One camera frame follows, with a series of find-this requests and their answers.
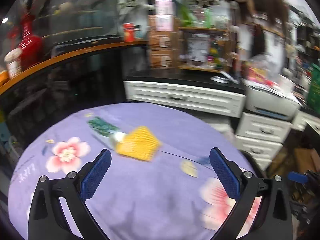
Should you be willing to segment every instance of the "plastic bag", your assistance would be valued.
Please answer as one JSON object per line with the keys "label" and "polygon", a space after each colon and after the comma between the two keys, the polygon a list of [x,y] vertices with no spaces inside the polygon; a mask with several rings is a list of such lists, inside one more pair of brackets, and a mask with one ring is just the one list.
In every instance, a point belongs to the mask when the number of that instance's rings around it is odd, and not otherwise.
{"label": "plastic bag", "polygon": [[259,54],[247,62],[248,75],[247,80],[257,83],[265,83],[266,80],[272,80],[276,65],[272,62],[272,57],[266,54]]}

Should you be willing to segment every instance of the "red vase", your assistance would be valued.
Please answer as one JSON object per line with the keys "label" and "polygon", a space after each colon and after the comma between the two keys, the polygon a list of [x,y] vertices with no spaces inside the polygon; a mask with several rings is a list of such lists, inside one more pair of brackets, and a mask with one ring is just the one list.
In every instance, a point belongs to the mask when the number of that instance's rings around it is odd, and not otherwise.
{"label": "red vase", "polygon": [[42,38],[32,34],[34,16],[27,13],[21,19],[22,42],[18,45],[22,49],[21,67],[26,70],[42,61]]}

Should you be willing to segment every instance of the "metal screw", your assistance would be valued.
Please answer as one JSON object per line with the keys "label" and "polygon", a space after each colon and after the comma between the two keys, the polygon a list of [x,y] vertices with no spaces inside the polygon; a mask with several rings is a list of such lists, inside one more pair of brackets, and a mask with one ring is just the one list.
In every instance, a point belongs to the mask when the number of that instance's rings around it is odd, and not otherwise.
{"label": "metal screw", "polygon": [[77,175],[77,173],[75,171],[72,171],[68,174],[68,177],[69,177],[69,179],[73,179],[76,175]]}
{"label": "metal screw", "polygon": [[252,177],[252,173],[250,171],[245,171],[244,172],[244,176],[247,178],[251,178]]}
{"label": "metal screw", "polygon": [[44,176],[44,175],[43,175],[43,176],[40,177],[39,180],[40,180],[40,182],[44,182],[46,179],[47,179],[47,176]]}
{"label": "metal screw", "polygon": [[275,180],[276,180],[276,181],[281,181],[281,177],[280,177],[279,175],[276,175],[276,176],[275,176]]}

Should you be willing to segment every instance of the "cardboard box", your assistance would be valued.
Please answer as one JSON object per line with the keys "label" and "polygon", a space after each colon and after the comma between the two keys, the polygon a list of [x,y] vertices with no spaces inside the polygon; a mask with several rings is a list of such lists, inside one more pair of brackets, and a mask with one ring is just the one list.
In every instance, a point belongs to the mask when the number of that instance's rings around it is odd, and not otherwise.
{"label": "cardboard box", "polygon": [[157,15],[173,14],[172,0],[156,0],[155,6]]}
{"label": "cardboard box", "polygon": [[[151,32],[155,32],[156,31],[156,17],[157,15],[149,15],[149,26],[150,26],[150,29],[149,31]],[[175,16],[173,16],[173,31],[174,32],[177,32],[178,31],[178,27],[179,27],[179,19]]]}
{"label": "cardboard box", "polygon": [[177,67],[178,50],[152,50],[150,52],[151,68],[175,68]]}
{"label": "cardboard box", "polygon": [[320,160],[315,149],[294,149],[294,156],[300,174],[304,174],[308,170],[319,171]]}
{"label": "cardboard box", "polygon": [[178,34],[175,32],[149,32],[149,46],[152,50],[177,49]]}

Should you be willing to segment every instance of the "table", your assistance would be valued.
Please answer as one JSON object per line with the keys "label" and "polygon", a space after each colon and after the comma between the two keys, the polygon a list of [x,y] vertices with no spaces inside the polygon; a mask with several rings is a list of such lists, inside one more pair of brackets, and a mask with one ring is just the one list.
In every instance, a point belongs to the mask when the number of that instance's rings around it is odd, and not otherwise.
{"label": "table", "polygon": [[[125,133],[144,125],[162,142],[151,162],[123,157],[111,150],[111,166],[93,198],[86,201],[107,236],[111,240],[210,239],[215,233],[210,229],[219,228],[234,204],[208,164],[210,150],[218,147],[239,167],[253,169],[210,125],[187,113],[150,103],[122,103],[79,111],[31,143],[15,168],[9,188],[10,221],[18,232],[27,239],[27,214],[41,175],[63,178],[71,170],[79,171],[107,148],[92,136],[87,124],[95,116]],[[64,165],[55,162],[53,154],[61,152],[65,146],[61,142],[76,145],[77,149],[76,156]],[[197,177],[182,171],[184,161],[193,163]],[[60,201],[70,228],[80,236],[65,200]],[[253,214],[258,206],[255,202]],[[252,221],[251,216],[244,231]]]}

